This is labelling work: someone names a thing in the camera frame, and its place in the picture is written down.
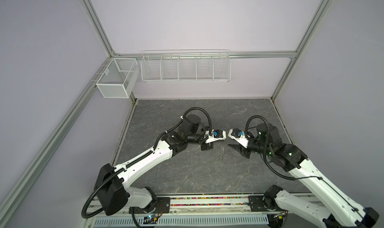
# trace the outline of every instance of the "robotic arm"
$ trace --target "robotic arm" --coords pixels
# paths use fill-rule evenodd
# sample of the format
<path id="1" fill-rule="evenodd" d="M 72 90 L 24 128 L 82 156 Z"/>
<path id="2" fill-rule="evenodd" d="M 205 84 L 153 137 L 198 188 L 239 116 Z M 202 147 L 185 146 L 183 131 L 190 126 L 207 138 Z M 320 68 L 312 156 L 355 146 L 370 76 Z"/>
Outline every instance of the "robotic arm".
<path id="1" fill-rule="evenodd" d="M 197 115 L 187 115 L 192 110 L 204 112 L 209 125 L 204 126 Z M 177 125 L 158 136 L 154 146 L 114 167 L 110 164 L 103 166 L 94 192 L 84 204 L 81 216 L 90 218 L 102 211 L 105 211 L 106 215 L 113 215 L 124 206 L 139 207 L 147 213 L 154 211 L 157 205 L 154 192 L 149 187 L 139 189 L 131 187 L 131 184 L 157 164 L 185 150 L 189 143 L 201 144 L 201 150 L 208 150 L 213 148 L 213 142 L 225 139 L 225 131 L 212 129 L 210 117 L 205 110 L 199 107 L 188 109 Z M 102 208 L 87 213 L 88 206 L 95 196 L 98 197 Z"/>
<path id="2" fill-rule="evenodd" d="M 264 121 L 256 126 L 257 137 L 248 132 L 249 123 L 255 118 Z M 264 194 L 263 205 L 267 209 L 281 208 L 291 211 L 322 228 L 370 228 L 376 223 L 379 215 L 374 209 L 364 208 L 344 194 L 297 146 L 283 143 L 277 128 L 263 117 L 259 115 L 250 117 L 244 131 L 231 129 L 228 136 L 239 143 L 229 145 L 230 147 L 246 158 L 250 158 L 252 152 L 262 154 L 265 164 L 271 171 L 284 179 L 299 180 L 326 206 L 315 206 L 274 185 Z M 267 162 L 266 156 L 292 177 L 274 170 Z"/>

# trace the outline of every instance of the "white wall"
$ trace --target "white wall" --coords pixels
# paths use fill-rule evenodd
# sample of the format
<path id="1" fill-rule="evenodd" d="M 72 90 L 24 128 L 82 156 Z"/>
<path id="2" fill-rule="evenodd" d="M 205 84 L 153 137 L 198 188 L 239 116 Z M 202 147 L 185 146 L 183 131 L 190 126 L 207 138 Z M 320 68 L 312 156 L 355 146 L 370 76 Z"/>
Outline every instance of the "white wall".
<path id="1" fill-rule="evenodd" d="M 0 40 L 2 202 L 106 54 L 78 0 L 0 0 Z"/>
<path id="2" fill-rule="evenodd" d="M 383 12 L 383 0 L 335 0 L 276 101 L 295 144 L 381 215 Z"/>
<path id="3" fill-rule="evenodd" d="M 271 97 L 289 58 L 241 58 L 231 60 L 229 82 L 144 83 L 133 88 L 136 98 Z"/>
<path id="4" fill-rule="evenodd" d="M 295 50 L 320 0 L 91 0 L 116 53 Z"/>
<path id="5" fill-rule="evenodd" d="M 100 168 L 111 161 L 130 108 L 129 99 L 98 90 L 8 225 L 76 228 Z"/>

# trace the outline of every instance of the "wire basket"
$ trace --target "wire basket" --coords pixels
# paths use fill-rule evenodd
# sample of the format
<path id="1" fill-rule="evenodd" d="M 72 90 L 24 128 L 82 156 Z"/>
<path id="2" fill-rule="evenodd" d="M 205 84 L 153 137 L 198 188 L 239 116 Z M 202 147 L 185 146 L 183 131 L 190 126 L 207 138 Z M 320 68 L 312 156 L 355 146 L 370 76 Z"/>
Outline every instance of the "wire basket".
<path id="1" fill-rule="evenodd" d="M 113 58 L 96 85 L 105 98 L 129 98 L 139 73 L 135 58 Z"/>
<path id="2" fill-rule="evenodd" d="M 141 61 L 144 82 L 229 81 L 229 52 L 151 53 Z"/>

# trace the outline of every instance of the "gray tabletop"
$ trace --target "gray tabletop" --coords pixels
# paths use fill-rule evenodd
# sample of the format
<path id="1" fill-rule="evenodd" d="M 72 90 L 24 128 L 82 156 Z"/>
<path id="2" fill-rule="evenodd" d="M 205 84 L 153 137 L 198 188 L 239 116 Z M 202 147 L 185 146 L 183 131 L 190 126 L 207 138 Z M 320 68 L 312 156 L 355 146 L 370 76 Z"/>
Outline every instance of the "gray tabletop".
<path id="1" fill-rule="evenodd" d="M 125 162 L 150 148 L 156 137 L 177 124 L 180 116 L 190 107 L 205 109 L 212 120 L 213 129 L 228 132 L 232 128 L 243 130 L 252 115 L 262 115 L 279 129 L 283 142 L 289 140 L 276 111 L 268 99 L 223 100 L 139 100 L 126 140 L 118 157 Z M 208 125 L 205 115 L 198 115 Z M 250 127 L 262 121 L 254 119 Z M 236 144 L 229 137 L 214 143 L 211 150 L 201 151 L 199 145 L 189 144 L 186 150 L 156 165 L 139 177 L 132 187 L 149 186 L 156 194 L 174 193 L 263 193 L 271 185 L 283 187 L 288 192 L 309 192 L 299 181 L 282 179 L 270 171 L 259 154 L 247 159 L 227 144 Z M 272 164 L 280 173 L 281 168 Z"/>

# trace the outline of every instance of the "white mesh basket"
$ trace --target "white mesh basket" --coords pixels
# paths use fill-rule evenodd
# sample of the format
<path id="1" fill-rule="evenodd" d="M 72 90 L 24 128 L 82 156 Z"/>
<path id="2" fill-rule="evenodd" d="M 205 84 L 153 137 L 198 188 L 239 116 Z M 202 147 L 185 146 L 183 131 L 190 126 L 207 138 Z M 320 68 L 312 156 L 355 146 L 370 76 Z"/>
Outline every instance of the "white mesh basket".
<path id="1" fill-rule="evenodd" d="M 96 85 L 106 98 L 129 98 L 139 73 L 135 58 L 113 58 Z"/>
<path id="2" fill-rule="evenodd" d="M 143 55 L 141 78 L 144 82 L 229 81 L 229 52 Z"/>

